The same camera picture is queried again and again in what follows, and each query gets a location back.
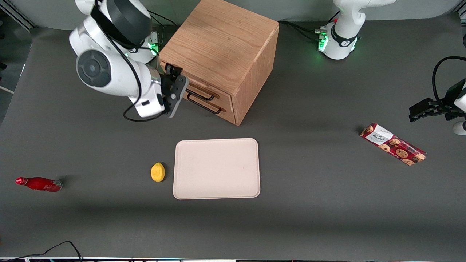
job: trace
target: cookie package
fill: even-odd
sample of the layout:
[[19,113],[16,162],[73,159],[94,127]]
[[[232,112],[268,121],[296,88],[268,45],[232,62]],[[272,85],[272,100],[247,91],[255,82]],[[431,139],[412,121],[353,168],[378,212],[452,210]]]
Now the cookie package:
[[393,133],[376,123],[366,127],[361,133],[361,137],[407,165],[414,165],[425,159],[424,151],[393,135]]

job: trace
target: plastic tray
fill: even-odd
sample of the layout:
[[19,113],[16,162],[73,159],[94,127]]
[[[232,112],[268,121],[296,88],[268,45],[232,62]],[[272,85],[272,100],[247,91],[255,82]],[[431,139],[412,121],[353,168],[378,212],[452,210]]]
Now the plastic tray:
[[259,152],[255,139],[186,140],[177,144],[175,198],[253,198],[259,193]]

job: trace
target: red aluminum bottle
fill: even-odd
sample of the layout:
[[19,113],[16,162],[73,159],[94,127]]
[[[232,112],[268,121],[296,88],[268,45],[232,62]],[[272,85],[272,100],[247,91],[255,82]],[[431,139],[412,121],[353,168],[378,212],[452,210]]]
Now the red aluminum bottle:
[[59,180],[47,178],[17,178],[16,184],[24,185],[34,190],[58,192],[63,187]]

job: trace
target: drawer handle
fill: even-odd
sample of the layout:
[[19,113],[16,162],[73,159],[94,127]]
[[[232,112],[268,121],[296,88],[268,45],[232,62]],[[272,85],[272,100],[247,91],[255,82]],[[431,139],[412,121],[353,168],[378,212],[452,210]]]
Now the drawer handle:
[[209,108],[207,108],[207,107],[205,107],[205,106],[199,104],[198,102],[192,100],[192,99],[191,99],[191,93],[188,94],[188,100],[191,101],[191,102],[193,102],[193,103],[195,103],[196,105],[198,105],[198,106],[204,108],[205,110],[211,112],[211,113],[214,114],[214,115],[218,115],[220,112],[222,112],[222,109],[221,109],[221,108],[219,108],[217,111],[214,111],[214,110],[211,110],[211,109],[209,109]]
[[196,93],[194,91],[191,91],[189,89],[186,89],[186,92],[188,92],[190,95],[193,95],[193,96],[195,96],[195,97],[197,97],[199,99],[202,99],[204,101],[207,101],[207,102],[212,101],[212,99],[215,97],[214,95],[210,95],[209,98],[203,97],[202,95],[200,95],[200,94],[198,94],[198,93]]

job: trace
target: wooden cabinet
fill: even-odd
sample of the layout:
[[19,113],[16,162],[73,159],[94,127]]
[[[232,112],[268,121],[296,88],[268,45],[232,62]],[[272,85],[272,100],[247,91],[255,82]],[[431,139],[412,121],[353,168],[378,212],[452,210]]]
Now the wooden cabinet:
[[272,71],[278,22],[223,0],[201,0],[160,52],[190,80],[184,98],[240,125]]

